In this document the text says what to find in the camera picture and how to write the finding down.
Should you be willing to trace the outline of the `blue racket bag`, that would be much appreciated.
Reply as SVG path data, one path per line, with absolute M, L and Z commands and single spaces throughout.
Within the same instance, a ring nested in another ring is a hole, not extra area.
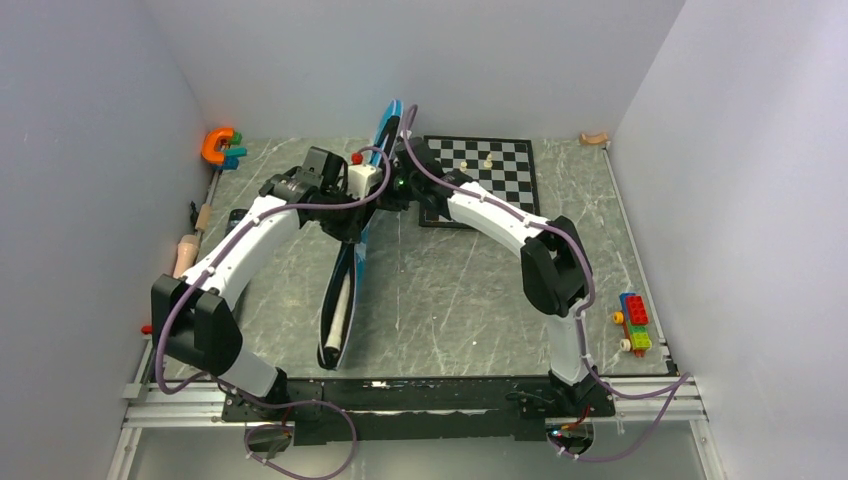
M 404 106 L 402 100 L 392 99 L 388 107 L 385 109 L 378 124 L 378 128 L 376 129 L 373 145 L 380 148 L 390 156 L 393 155 L 395 139 L 397 137 L 398 127 L 403 111 Z M 366 221 L 360 242 L 355 244 L 342 243 L 340 245 L 334 268 L 332 270 L 332 275 L 330 276 L 327 289 L 325 290 L 320 311 L 319 343 L 316 354 L 318 365 L 324 370 L 337 370 L 340 367 L 346 352 L 346 347 L 355 318 L 362 280 L 365 276 L 369 229 L 371 220 L 376 212 L 376 207 L 370 207 L 370 210 L 371 215 Z M 347 323 L 346 341 L 339 354 L 327 356 L 324 353 L 323 345 L 329 333 L 332 311 L 336 306 L 339 290 L 346 276 L 351 276 L 354 287 L 353 310 L 350 320 Z

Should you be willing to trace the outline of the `blue badminton racket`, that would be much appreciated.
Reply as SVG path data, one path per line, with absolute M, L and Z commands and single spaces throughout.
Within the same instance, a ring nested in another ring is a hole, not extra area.
M 332 311 L 330 329 L 324 342 L 324 353 L 329 355 L 339 354 L 346 341 L 347 323 L 353 310 L 354 287 L 351 276 L 346 276 L 341 284 L 336 306 Z

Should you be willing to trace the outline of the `black shuttlecock tube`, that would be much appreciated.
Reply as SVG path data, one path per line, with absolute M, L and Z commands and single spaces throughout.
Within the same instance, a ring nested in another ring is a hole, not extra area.
M 229 212 L 225 234 L 229 235 L 248 214 L 247 209 L 233 209 Z

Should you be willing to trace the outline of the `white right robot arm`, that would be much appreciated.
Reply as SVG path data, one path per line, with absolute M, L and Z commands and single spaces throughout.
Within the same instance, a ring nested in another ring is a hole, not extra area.
M 582 322 L 596 288 L 574 223 L 564 216 L 550 220 L 525 212 L 462 171 L 444 171 L 421 137 L 398 140 L 382 200 L 416 201 L 486 235 L 519 259 L 524 295 L 547 317 L 550 373 L 558 380 L 550 391 L 552 404 L 564 415 L 585 407 L 590 391 L 583 381 L 593 371 Z

